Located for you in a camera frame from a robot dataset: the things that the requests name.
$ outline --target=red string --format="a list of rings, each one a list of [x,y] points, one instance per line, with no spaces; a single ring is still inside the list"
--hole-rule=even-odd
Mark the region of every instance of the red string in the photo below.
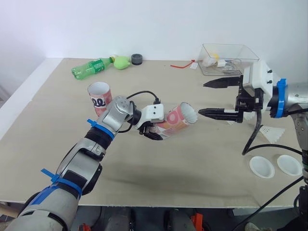
[[[186,67],[188,67],[190,64],[192,64],[192,63],[194,63],[194,59],[192,59],[192,61],[189,63],[189,64],[187,64],[186,66],[174,66],[174,65],[170,65],[171,67],[175,67],[175,68],[181,68],[181,69],[183,69],[183,68],[186,68]]]

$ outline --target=crumpled paper cup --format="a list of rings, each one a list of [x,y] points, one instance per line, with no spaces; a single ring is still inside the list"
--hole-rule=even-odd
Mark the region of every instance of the crumpled paper cup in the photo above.
[[[155,123],[150,127],[150,132],[157,133],[166,139],[194,124],[197,119],[195,110],[188,103],[182,102],[165,115],[164,122]]]

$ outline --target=blue tape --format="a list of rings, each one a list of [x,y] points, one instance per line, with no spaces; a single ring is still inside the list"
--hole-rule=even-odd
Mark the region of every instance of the blue tape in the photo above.
[[[114,134],[111,131],[109,131],[107,128],[103,127],[102,125],[97,124],[96,121],[88,119],[87,122],[90,123],[92,127],[96,127],[99,130],[106,132],[111,137],[112,140],[115,138]]]
[[[29,205],[39,205],[42,203],[46,197],[48,197],[53,191],[58,189],[59,187],[56,185],[48,186],[44,190],[42,190],[31,202]]]
[[[287,82],[285,78],[282,78],[280,81],[277,82],[278,106],[277,106],[277,113],[276,113],[275,118],[281,118],[283,115],[286,85],[287,85]]]
[[[63,183],[63,184],[66,184],[70,187],[72,187],[73,189],[75,189],[78,193],[79,193],[79,196],[82,195],[82,190],[81,188],[76,185],[75,183],[69,181],[69,180],[66,180],[66,179],[63,179],[63,178],[60,178],[60,175],[57,175],[57,174],[53,174],[52,172],[49,172],[47,169],[43,168],[41,170],[42,173],[46,174],[47,176],[49,176],[51,178],[51,181],[52,183],[56,183],[56,182],[60,182],[60,183]]]

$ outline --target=green toy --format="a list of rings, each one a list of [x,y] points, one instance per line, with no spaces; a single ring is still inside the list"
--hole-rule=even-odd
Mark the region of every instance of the green toy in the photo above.
[[[130,65],[129,58],[126,56],[115,57],[114,66],[118,70],[123,70]]]

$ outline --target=badminton shuttlecock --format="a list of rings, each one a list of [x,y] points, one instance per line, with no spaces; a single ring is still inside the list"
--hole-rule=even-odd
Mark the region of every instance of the badminton shuttlecock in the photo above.
[[[285,130],[284,128],[273,128],[273,127],[267,127],[267,126],[262,126],[260,128],[260,132],[272,144],[276,143],[279,140],[279,138],[284,133],[284,130]]]
[[[244,112],[243,117],[245,120],[251,120],[253,117],[255,117],[256,112]]]

